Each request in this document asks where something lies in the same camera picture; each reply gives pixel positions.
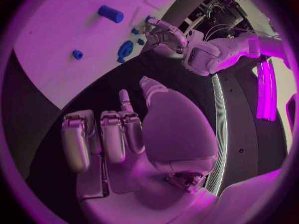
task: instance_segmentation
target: purple light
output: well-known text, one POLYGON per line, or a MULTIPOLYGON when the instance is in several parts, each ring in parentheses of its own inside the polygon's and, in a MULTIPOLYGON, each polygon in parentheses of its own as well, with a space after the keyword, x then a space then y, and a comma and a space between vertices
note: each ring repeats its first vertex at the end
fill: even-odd
POLYGON ((259 98, 257 118, 275 121, 277 109, 277 90, 272 62, 263 61, 257 66, 259 98))

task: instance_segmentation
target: robotic hand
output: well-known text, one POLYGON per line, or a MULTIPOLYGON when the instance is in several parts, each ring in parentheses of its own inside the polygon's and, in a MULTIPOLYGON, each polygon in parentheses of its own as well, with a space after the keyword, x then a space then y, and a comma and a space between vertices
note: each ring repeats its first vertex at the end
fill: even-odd
POLYGON ((160 46, 165 49, 161 46, 163 44, 172 51, 183 54, 183 66, 201 76, 208 76, 233 66, 241 56, 250 58, 258 58, 261 54, 274 56, 283 59, 288 66, 282 43, 274 38, 261 37, 253 32, 244 32, 233 39, 216 38, 204 41, 203 33, 193 29, 184 39, 183 33, 167 22, 149 18, 146 23, 146 36, 153 48, 157 49, 160 46))

